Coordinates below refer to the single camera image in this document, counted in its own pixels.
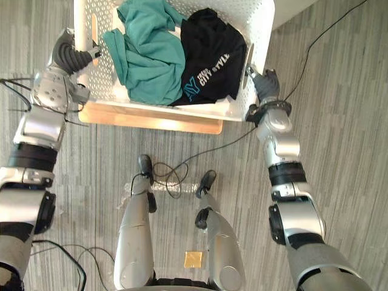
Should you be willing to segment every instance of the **perforated basket wall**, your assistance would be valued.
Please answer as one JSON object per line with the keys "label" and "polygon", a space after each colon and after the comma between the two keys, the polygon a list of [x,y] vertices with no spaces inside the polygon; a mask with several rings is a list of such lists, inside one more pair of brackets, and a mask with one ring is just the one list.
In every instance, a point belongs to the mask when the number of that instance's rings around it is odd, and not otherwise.
{"label": "perforated basket wall", "polygon": [[[263,71],[272,29],[275,6],[273,0],[168,0],[183,15],[190,16],[193,12],[210,7],[218,12],[219,17],[237,28],[246,40],[248,47],[254,44],[251,63],[259,72]],[[256,96],[251,80],[245,88],[240,86],[236,101],[226,111],[214,110],[217,105],[186,106],[176,109],[166,106],[150,106],[131,102],[127,95],[123,97],[115,87],[115,71],[102,34],[113,28],[116,8],[122,0],[75,0],[75,42],[78,50],[92,47],[92,18],[97,22],[98,44],[102,47],[102,57],[98,64],[90,64],[78,75],[78,81],[91,90],[91,102],[142,108],[154,111],[172,112],[184,115],[203,116],[208,118],[242,121],[249,105],[255,103]]]}

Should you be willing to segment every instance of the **teal shirt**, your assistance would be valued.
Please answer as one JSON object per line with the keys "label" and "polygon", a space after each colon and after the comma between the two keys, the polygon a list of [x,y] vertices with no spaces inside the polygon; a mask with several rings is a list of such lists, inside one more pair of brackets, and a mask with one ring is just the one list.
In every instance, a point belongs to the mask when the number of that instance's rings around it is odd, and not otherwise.
{"label": "teal shirt", "polygon": [[133,101],[169,105],[182,97],[185,57],[179,38],[168,30],[180,15],[166,0],[128,0],[117,9],[125,27],[102,36],[122,85]]}

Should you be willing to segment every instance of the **gray carpet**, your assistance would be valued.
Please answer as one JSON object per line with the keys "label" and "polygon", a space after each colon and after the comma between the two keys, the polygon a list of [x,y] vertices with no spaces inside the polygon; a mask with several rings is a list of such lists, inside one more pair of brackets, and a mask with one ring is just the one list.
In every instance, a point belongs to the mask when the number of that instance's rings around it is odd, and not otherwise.
{"label": "gray carpet", "polygon": [[[276,68],[283,95],[298,77],[308,44],[359,1],[320,0],[273,32],[267,66]],[[387,10],[386,0],[370,0],[325,35],[312,49],[306,75],[290,98],[307,178],[326,219],[326,241],[339,248],[376,291],[388,286]],[[0,78],[41,70],[58,32],[72,23],[71,0],[2,0]],[[21,109],[22,104],[1,88],[0,106],[4,164],[21,117],[7,109]],[[55,167],[55,221],[39,237],[100,246],[114,254],[124,212],[121,202],[138,172],[140,153],[175,165],[250,128],[225,122],[221,135],[208,136],[69,124]],[[199,206],[193,191],[208,169],[218,172],[212,190],[241,243],[245,290],[293,290],[286,252],[270,238],[270,185],[254,135],[191,161],[180,199],[155,188],[158,211],[152,215],[152,235],[158,276],[207,279],[205,268],[184,269],[183,262],[186,250],[205,250],[205,235],[193,224]],[[46,247],[34,246],[32,252]],[[74,255],[82,251],[68,250]],[[98,250],[96,256],[103,280],[113,290],[112,262]],[[88,274],[86,290],[103,290],[92,258],[84,254],[80,262]],[[76,290],[78,275],[59,250],[50,250],[31,258],[24,281],[26,290]]]}

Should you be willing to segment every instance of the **tan square patch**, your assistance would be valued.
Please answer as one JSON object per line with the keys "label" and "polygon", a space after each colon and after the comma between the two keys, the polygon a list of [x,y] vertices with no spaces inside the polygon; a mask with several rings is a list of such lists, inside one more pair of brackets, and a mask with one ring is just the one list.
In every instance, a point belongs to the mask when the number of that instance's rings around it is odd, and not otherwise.
{"label": "tan square patch", "polygon": [[184,267],[185,268],[201,268],[202,267],[202,252],[185,252]]}

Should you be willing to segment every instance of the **black t-shirt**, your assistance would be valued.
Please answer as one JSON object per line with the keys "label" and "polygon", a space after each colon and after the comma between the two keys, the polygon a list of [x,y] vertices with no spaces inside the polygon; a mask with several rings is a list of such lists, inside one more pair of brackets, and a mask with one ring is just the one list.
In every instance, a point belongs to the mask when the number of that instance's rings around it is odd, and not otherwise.
{"label": "black t-shirt", "polygon": [[181,42],[183,94],[171,105],[214,103],[227,95],[236,99],[247,50],[240,32],[207,8],[183,20]]}

